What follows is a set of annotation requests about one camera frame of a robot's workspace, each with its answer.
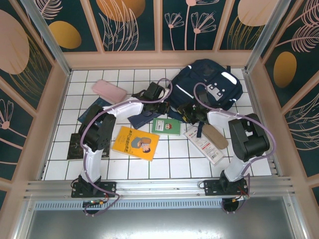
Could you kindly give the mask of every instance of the dark blue book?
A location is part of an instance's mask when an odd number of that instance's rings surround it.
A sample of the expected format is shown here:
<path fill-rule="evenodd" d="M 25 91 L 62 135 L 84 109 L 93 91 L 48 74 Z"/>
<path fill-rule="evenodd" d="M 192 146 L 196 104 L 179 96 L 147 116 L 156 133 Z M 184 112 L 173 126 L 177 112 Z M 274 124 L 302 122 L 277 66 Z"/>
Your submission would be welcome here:
<path fill-rule="evenodd" d="M 134 129 L 138 129 L 159 116 L 160 116 L 159 113 L 152 113 L 150 116 L 144 116 L 142 114 L 139 114 L 137 116 L 131 116 L 128 119 L 131 122 Z"/>
<path fill-rule="evenodd" d="M 92 105 L 98 105 L 98 106 L 101 106 L 101 107 L 111 106 L 111 104 L 109 102 L 105 101 L 102 98 L 98 98 Z M 83 123 L 83 121 L 84 121 L 86 115 L 88 114 L 90 108 L 92 107 L 92 105 L 78 118 L 78 121 Z"/>

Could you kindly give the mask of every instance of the vent grille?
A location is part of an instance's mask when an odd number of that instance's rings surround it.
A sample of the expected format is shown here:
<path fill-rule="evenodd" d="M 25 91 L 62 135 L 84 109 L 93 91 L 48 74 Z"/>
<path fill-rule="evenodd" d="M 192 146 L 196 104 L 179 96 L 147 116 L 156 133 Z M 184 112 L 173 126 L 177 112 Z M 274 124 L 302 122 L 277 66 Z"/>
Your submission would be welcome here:
<path fill-rule="evenodd" d="M 38 201 L 35 205 L 36 211 L 52 210 L 83 210 L 86 201 Z M 103 205 L 94 205 L 88 210 L 103 209 L 111 202 Z M 138 210 L 138 209 L 185 209 L 185 208 L 220 208 L 221 199 L 167 199 L 167 200 L 121 200 L 110 210 Z"/>

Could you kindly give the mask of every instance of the white tile floor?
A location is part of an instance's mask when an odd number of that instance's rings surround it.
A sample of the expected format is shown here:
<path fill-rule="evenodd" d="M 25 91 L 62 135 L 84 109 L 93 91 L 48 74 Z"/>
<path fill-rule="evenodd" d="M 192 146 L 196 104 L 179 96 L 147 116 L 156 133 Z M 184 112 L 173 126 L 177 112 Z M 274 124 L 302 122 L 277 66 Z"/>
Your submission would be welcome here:
<path fill-rule="evenodd" d="M 71 134 L 77 132 L 81 125 L 77 121 L 78 117 L 98 98 L 91 89 L 96 81 L 103 79 L 121 87 L 128 92 L 129 97 L 132 93 L 146 89 L 151 81 L 157 82 L 163 77 L 173 79 L 179 71 L 180 69 L 74 71 L 42 178 L 44 180 L 71 180 L 80 174 L 83 161 L 66 160 L 67 151 Z M 253 108 L 241 69 L 232 69 L 232 73 L 240 79 L 244 94 L 229 111 L 244 115 L 252 113 Z M 131 124 L 127 119 L 118 121 L 113 131 L 112 141 L 116 139 L 121 126 L 131 127 Z M 182 123 L 181 132 L 184 132 L 187 127 L 188 125 Z M 150 132 L 152 122 L 139 130 Z M 234 155 L 230 133 L 223 129 L 220 131 L 224 133 L 229 146 L 223 150 L 225 157 L 216 166 L 211 165 L 185 136 L 161 135 L 152 162 L 111 151 L 110 160 L 102 160 L 101 163 L 102 179 L 219 177 Z M 271 175 L 266 159 L 253 163 L 248 172 L 252 176 Z"/>

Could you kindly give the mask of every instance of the metal floor panel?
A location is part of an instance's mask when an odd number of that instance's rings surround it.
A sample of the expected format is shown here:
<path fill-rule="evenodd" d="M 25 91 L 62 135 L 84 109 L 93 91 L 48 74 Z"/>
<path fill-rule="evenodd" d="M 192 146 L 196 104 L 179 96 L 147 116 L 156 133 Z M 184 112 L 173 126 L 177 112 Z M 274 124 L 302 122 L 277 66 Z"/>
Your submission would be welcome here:
<path fill-rule="evenodd" d="M 251 198 L 236 214 L 220 208 L 35 211 L 28 239 L 292 239 L 282 199 Z"/>

